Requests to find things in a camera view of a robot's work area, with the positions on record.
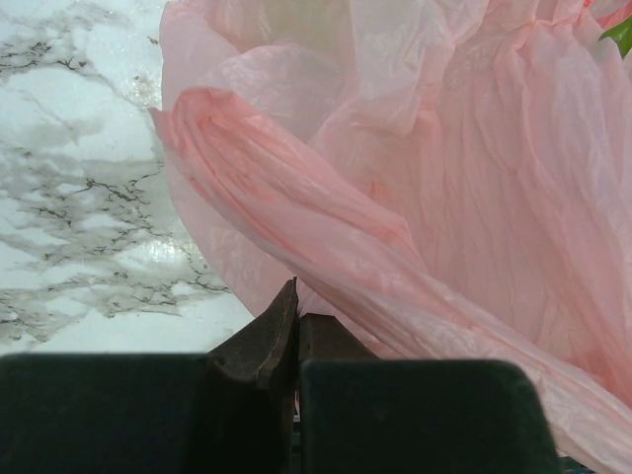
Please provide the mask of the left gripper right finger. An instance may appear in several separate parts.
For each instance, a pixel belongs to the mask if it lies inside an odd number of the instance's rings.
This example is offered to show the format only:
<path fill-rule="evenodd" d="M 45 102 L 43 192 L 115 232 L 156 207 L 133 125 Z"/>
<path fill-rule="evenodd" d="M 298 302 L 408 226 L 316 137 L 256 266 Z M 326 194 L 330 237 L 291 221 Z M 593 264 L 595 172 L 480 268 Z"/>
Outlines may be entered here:
<path fill-rule="evenodd" d="M 386 360 L 332 316 L 300 321 L 305 473 L 558 473 L 539 397 L 494 359 Z"/>

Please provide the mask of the pink plastic bag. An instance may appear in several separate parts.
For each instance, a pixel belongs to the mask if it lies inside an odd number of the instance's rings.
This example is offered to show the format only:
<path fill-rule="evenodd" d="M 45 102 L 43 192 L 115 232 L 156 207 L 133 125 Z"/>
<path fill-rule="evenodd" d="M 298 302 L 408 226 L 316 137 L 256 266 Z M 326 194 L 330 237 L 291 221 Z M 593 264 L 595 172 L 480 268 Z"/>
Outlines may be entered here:
<path fill-rule="evenodd" d="M 627 1 L 171 1 L 172 203 L 253 313 L 288 279 L 384 357 L 499 358 L 631 469 Z"/>

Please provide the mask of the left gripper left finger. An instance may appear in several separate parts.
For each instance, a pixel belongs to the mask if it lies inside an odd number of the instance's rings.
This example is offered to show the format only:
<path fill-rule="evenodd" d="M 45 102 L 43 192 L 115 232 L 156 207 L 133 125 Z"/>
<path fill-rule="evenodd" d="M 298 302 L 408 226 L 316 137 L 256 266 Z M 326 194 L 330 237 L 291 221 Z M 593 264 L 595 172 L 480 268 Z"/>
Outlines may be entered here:
<path fill-rule="evenodd" d="M 289 461 L 297 291 L 197 354 L 1 360 L 5 473 L 279 473 Z"/>

